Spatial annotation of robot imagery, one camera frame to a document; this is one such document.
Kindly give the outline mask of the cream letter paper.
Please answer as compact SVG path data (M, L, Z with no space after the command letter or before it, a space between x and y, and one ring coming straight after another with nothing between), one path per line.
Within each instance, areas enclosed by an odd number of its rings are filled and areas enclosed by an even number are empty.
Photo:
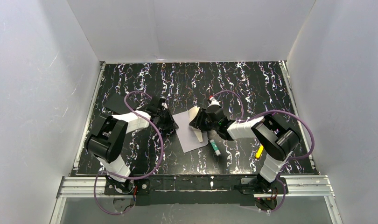
M188 110L189 113L189 126L193 130L199 142L203 142L203 133L208 131L206 124L205 109L199 106L194 106Z

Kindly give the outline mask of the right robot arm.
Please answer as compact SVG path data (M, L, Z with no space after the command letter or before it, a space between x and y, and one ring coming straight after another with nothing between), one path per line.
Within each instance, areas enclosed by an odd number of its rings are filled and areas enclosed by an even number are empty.
M301 138L294 128L276 112L267 111L254 119L234 121L227 118L221 106L209 105L190 112L189 126L203 132L215 131L223 140L257 139L266 151L258 183L271 184L299 145Z

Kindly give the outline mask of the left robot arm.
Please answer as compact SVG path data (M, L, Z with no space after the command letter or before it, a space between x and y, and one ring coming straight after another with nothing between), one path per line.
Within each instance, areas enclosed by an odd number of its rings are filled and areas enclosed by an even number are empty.
M85 141L84 148L95 156L105 167L104 173L113 180L125 183L135 180L131 170L121 156L125 136L128 133L153 127L157 134L173 132L178 129L166 100L161 97L151 97L148 104L125 114L102 113Z

